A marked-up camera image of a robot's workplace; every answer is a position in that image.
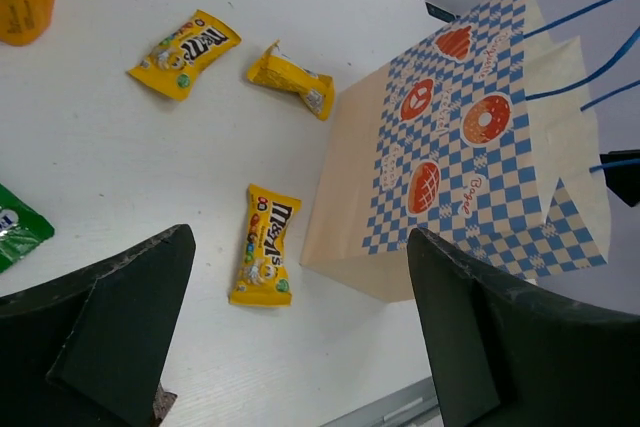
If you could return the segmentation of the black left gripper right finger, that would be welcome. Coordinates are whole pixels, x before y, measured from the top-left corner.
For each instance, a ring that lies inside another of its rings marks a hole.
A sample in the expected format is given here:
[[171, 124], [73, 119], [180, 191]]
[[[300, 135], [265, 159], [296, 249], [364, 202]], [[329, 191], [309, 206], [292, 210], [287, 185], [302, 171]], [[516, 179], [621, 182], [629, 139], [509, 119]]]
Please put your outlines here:
[[635, 426], [639, 318], [555, 294], [425, 228], [411, 284], [447, 426]]

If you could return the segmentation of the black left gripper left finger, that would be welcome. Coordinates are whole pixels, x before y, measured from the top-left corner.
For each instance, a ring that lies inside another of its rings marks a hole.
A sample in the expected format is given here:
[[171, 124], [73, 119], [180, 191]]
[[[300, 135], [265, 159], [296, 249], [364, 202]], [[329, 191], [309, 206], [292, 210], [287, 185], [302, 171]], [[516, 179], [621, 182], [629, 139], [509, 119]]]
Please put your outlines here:
[[172, 226], [1, 299], [4, 426], [158, 426], [161, 384], [196, 243]]

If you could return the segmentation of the green Fox's candy bag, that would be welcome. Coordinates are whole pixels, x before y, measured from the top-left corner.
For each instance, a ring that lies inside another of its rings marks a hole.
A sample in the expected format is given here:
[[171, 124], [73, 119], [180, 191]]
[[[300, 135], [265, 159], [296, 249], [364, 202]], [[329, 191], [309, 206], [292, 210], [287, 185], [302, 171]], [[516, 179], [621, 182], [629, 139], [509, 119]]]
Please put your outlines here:
[[1, 186], [0, 192], [0, 272], [3, 273], [52, 238], [55, 229], [6, 187]]

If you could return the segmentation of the checkered paper bag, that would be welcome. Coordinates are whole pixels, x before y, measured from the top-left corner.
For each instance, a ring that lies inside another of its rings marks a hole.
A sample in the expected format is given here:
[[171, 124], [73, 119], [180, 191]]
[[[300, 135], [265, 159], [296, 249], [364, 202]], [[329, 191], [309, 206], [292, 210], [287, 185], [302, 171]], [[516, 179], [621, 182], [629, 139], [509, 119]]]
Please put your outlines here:
[[579, 28], [537, 0], [486, 0], [345, 90], [301, 264], [386, 302], [413, 291], [404, 252], [426, 228], [537, 279], [607, 262], [611, 220], [591, 84], [639, 50], [639, 27], [594, 66]]

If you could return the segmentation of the yellow M&M's packet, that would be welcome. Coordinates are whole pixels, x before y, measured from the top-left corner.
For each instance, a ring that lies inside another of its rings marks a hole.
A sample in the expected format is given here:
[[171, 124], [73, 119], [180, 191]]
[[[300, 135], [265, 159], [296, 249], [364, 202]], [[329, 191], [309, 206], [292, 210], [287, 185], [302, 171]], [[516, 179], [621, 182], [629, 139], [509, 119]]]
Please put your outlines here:
[[292, 303], [285, 267], [287, 229], [301, 201], [255, 184], [248, 187], [247, 231], [241, 264], [229, 302], [244, 307], [279, 308]]
[[157, 93], [183, 101], [199, 75], [241, 41], [227, 24], [197, 10], [127, 73]]

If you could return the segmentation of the yellow snack packet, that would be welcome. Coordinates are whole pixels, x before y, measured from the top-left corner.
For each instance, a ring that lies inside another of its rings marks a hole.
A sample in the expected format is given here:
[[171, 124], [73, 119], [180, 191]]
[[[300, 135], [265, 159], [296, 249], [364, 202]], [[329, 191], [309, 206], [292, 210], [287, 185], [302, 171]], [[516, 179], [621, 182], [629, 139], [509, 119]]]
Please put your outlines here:
[[253, 84], [294, 93], [319, 120], [329, 119], [335, 100], [334, 80], [307, 70], [283, 53], [280, 41], [272, 43], [247, 71]]

